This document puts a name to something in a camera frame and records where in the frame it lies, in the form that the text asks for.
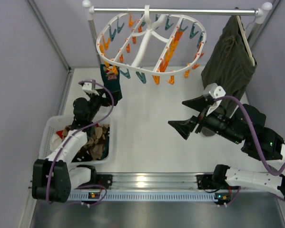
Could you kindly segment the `teal green sock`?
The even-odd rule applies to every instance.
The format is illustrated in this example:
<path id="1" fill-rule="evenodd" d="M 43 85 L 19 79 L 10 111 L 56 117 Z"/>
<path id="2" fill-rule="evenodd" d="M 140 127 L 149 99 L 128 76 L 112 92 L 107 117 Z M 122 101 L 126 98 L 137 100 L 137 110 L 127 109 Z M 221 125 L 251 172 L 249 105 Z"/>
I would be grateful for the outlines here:
<path id="1" fill-rule="evenodd" d="M 117 105 L 118 101 L 122 99 L 119 68 L 117 67 L 117 72 L 114 73 L 109 71 L 105 64 L 101 64 L 100 73 L 104 87 L 112 93 L 114 105 Z"/>

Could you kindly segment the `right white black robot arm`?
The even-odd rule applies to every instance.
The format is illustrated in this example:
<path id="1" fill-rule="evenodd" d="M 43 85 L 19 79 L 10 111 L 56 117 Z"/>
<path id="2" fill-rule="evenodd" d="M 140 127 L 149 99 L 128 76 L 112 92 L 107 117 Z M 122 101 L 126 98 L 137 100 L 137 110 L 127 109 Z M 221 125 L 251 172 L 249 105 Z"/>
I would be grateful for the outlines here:
<path id="1" fill-rule="evenodd" d="M 207 114 L 215 102 L 223 100 L 232 100 L 238 105 L 231 117 L 217 111 Z M 260 161 L 266 170 L 258 173 L 218 164 L 212 174 L 216 186 L 253 188 L 285 201 L 285 141 L 274 130 L 265 127 L 265 114 L 230 95 L 216 99 L 200 96 L 182 104 L 199 111 L 198 116 L 187 120 L 168 122 L 182 138 L 186 140 L 192 132 L 199 133 L 207 128 L 235 144 L 242 143 L 241 151 Z"/>

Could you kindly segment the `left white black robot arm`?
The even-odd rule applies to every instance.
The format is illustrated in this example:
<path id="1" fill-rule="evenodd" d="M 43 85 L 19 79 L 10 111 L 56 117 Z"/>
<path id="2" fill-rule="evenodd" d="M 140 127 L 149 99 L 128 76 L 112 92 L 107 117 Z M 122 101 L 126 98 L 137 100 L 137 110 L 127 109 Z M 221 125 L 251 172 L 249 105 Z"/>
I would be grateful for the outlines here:
<path id="1" fill-rule="evenodd" d="M 87 92 L 89 99 L 80 97 L 73 102 L 73 121 L 63 142 L 49 156 L 33 164 L 32 197 L 47 203 L 68 200 L 70 192 L 85 184 L 94 184 L 97 172 L 92 165 L 71 167 L 72 160 L 91 139 L 94 121 L 100 107 L 113 107 L 114 98 L 106 89 Z"/>

